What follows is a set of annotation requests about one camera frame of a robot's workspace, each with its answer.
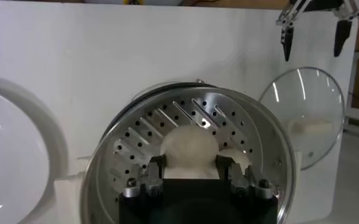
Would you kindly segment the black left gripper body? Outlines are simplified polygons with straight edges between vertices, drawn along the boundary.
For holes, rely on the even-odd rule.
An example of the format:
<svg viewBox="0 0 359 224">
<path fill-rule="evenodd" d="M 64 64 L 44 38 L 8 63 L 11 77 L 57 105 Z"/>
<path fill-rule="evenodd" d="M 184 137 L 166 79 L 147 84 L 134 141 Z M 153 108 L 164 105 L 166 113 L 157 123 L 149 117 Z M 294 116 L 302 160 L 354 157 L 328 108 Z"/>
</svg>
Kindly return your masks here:
<svg viewBox="0 0 359 224">
<path fill-rule="evenodd" d="M 312 12 L 323 10 L 354 11 L 353 3 L 345 0 L 290 0 L 290 11 Z"/>
</svg>

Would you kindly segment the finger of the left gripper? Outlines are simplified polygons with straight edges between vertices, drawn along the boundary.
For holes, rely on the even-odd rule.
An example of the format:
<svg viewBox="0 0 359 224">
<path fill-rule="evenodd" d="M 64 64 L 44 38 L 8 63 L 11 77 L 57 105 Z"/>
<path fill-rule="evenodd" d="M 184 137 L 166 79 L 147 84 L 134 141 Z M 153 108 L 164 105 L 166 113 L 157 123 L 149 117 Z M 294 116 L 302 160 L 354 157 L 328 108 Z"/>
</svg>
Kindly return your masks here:
<svg viewBox="0 0 359 224">
<path fill-rule="evenodd" d="M 352 21 L 359 17 L 359 0 L 343 0 L 342 4 L 334 10 L 338 18 L 335 32 L 333 55 L 338 57 L 346 40 L 350 37 Z"/>
<path fill-rule="evenodd" d="M 307 5 L 307 0 L 288 1 L 287 5 L 281 11 L 277 21 L 275 22 L 282 28 L 280 42 L 283 46 L 285 61 L 289 61 L 290 59 L 291 47 L 293 43 L 294 23 Z"/>
</svg>

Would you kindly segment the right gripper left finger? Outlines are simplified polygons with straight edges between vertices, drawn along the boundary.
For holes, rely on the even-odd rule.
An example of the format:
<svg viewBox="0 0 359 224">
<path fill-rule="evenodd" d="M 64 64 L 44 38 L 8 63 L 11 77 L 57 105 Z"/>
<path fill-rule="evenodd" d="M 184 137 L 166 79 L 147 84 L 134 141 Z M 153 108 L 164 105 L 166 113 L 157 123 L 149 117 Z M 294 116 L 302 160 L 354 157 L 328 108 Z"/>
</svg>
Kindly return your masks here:
<svg viewBox="0 0 359 224">
<path fill-rule="evenodd" d="M 123 197 L 135 198 L 142 192 L 149 197 L 159 197 L 163 192 L 163 179 L 166 166 L 166 155 L 153 156 L 146 165 L 145 174 L 143 167 L 133 164 L 129 170 L 129 177 L 123 189 Z"/>
</svg>

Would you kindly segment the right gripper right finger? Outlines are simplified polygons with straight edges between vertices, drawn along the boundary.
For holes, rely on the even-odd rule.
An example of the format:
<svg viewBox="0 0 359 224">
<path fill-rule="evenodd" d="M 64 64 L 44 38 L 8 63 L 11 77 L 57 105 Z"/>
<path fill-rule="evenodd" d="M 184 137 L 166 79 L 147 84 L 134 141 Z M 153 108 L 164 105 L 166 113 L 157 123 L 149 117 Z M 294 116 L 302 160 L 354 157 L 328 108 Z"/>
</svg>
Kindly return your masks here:
<svg viewBox="0 0 359 224">
<path fill-rule="evenodd" d="M 237 163 L 232 157 L 217 155 L 215 165 L 219 179 L 230 184 L 231 192 L 237 195 L 257 197 L 262 200 L 270 200 L 274 195 L 271 182 L 256 176 L 251 165 L 242 169 L 242 164 Z"/>
</svg>

